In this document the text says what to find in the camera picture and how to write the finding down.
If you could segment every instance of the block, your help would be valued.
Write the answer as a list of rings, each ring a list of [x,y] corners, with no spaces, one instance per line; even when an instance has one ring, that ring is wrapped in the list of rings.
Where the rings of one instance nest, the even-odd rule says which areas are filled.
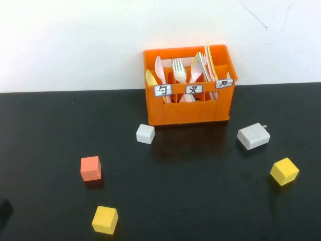
[[[240,129],[237,133],[237,138],[246,149],[251,150],[268,143],[270,140],[270,134],[260,123],[256,123],[249,127]]]
[[[84,181],[93,181],[101,179],[101,166],[99,158],[86,157],[81,159],[80,173]]]
[[[14,208],[10,202],[0,196],[0,230],[4,228],[13,212]]]
[[[136,138],[138,142],[143,142],[146,144],[151,144],[152,140],[155,136],[155,128],[140,124],[137,132],[136,132]]]
[[[284,158],[273,164],[271,169],[271,176],[280,184],[281,186],[293,181],[299,169],[292,163],[289,158]]]
[[[96,232],[114,234],[118,221],[118,213],[115,208],[98,206],[92,226]]]

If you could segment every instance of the foam cube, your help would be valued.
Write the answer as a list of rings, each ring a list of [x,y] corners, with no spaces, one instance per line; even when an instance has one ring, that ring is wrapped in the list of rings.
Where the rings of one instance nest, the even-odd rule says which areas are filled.
[[[152,140],[154,139],[154,136],[155,136],[155,128],[154,127],[140,124],[140,126],[136,132],[136,138],[137,138],[138,142],[151,144]]]
[[[101,179],[101,166],[98,156],[82,158],[80,173],[85,182]]]
[[[114,234],[118,221],[118,213],[115,208],[98,206],[92,226],[96,232]]]
[[[289,158],[284,158],[283,160],[274,163],[270,172],[271,176],[281,186],[293,181],[298,173],[299,169]]]

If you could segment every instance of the label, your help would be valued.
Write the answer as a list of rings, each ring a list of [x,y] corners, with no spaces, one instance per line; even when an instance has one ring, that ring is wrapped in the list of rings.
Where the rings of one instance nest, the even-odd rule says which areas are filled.
[[[185,94],[196,94],[196,93],[202,93],[202,92],[203,92],[203,86],[201,84],[187,85]]]
[[[171,95],[172,86],[170,84],[155,85],[154,92],[155,92],[155,96]]]
[[[220,79],[216,81],[216,88],[222,89],[225,87],[231,87],[233,85],[234,80],[233,79]]]

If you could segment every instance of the usb charger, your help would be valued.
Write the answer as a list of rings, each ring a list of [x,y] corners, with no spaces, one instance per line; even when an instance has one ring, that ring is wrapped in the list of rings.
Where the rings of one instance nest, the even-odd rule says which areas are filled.
[[[266,131],[266,127],[267,126],[262,126],[260,123],[256,123],[249,127],[240,129],[237,133],[237,138],[246,149],[251,150],[268,143],[270,140],[270,134]]]

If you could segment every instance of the orange crate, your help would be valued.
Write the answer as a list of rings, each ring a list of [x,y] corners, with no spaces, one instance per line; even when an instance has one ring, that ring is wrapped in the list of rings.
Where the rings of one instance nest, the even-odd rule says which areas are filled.
[[[196,83],[181,84],[175,81],[171,67],[164,68],[166,82],[172,86],[172,103],[164,103],[163,97],[155,96],[155,86],[149,86],[145,79],[148,122],[150,125],[218,122],[226,121],[230,118],[229,111],[237,75],[225,45],[212,45],[210,49],[219,80],[227,79],[227,74],[229,73],[231,79],[233,79],[233,84],[230,87],[216,88],[216,82],[205,82],[203,75],[201,75]],[[146,73],[149,69],[157,83],[161,85],[162,82],[155,72],[155,60],[158,55],[164,60],[194,57],[198,52],[205,53],[204,46],[145,50],[143,53],[144,72]],[[187,81],[189,81],[191,77],[190,66],[185,67],[185,69]],[[185,93],[186,86],[198,84],[203,86],[203,92],[194,94],[196,101],[179,103],[181,96]],[[218,99],[211,99],[209,91],[217,91]]]

